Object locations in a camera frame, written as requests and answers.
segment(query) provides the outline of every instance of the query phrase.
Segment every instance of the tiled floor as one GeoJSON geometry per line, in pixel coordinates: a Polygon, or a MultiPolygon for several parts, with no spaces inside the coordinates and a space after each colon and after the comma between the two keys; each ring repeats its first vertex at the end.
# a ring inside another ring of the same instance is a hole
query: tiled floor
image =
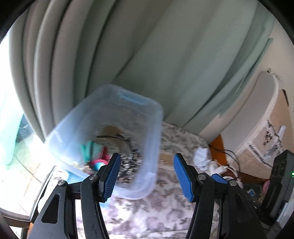
{"type": "Polygon", "coordinates": [[[34,133],[16,143],[12,162],[0,166],[0,207],[29,215],[52,167],[53,159],[34,133]]]}

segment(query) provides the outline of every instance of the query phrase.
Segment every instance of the black and white patterned object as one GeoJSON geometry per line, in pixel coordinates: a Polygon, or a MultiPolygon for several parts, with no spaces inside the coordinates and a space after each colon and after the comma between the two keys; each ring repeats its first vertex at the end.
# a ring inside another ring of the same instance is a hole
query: black and white patterned object
{"type": "Polygon", "coordinates": [[[122,134],[117,136],[124,139],[128,144],[131,153],[130,154],[120,154],[121,155],[121,169],[119,170],[116,183],[131,183],[135,179],[136,173],[142,164],[142,156],[136,148],[134,148],[134,143],[130,138],[126,138],[122,134]]]}

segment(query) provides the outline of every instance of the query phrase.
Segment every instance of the plastic container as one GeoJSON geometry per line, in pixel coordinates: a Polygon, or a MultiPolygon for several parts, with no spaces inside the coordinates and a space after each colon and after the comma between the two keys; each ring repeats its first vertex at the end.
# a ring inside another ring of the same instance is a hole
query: plastic container
{"type": "Polygon", "coordinates": [[[163,109],[158,102],[107,84],[77,105],[50,133],[46,145],[57,164],[83,180],[88,175],[72,167],[73,161],[83,164],[82,144],[94,139],[106,125],[131,133],[143,162],[134,181],[116,185],[113,195],[141,199],[155,187],[162,119],[163,109]]]}

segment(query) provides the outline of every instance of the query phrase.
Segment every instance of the clear plastic bin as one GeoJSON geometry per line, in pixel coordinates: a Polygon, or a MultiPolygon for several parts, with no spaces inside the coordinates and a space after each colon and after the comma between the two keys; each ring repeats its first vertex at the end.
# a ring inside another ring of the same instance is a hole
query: clear plastic bin
{"type": "Polygon", "coordinates": [[[130,132],[143,162],[134,181],[116,185],[113,195],[141,199],[155,187],[162,119],[163,109],[158,102],[107,84],[77,105],[50,133],[45,144],[58,165],[82,180],[88,175],[72,167],[73,161],[83,164],[81,145],[99,135],[106,125],[130,132]]]}

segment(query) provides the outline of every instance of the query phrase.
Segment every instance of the black frame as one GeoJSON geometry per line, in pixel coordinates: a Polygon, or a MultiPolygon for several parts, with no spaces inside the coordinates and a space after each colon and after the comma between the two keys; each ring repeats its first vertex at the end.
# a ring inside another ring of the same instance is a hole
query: black frame
{"type": "MultiPolygon", "coordinates": [[[[15,22],[18,16],[20,16],[35,0],[8,0],[0,3],[0,43],[4,39],[8,30],[15,22]]],[[[291,0],[258,0],[264,5],[280,22],[282,27],[285,29],[292,43],[294,44],[294,14],[292,11],[291,0]]],[[[18,215],[14,215],[10,212],[6,213],[11,224],[21,225],[22,220],[27,218],[21,218],[18,215]]],[[[284,227],[284,232],[291,232],[291,227],[294,227],[293,215],[284,227]]],[[[7,230],[1,221],[0,215],[0,231],[5,232],[7,230]]],[[[283,235],[283,238],[292,238],[289,233],[283,235]]]]}

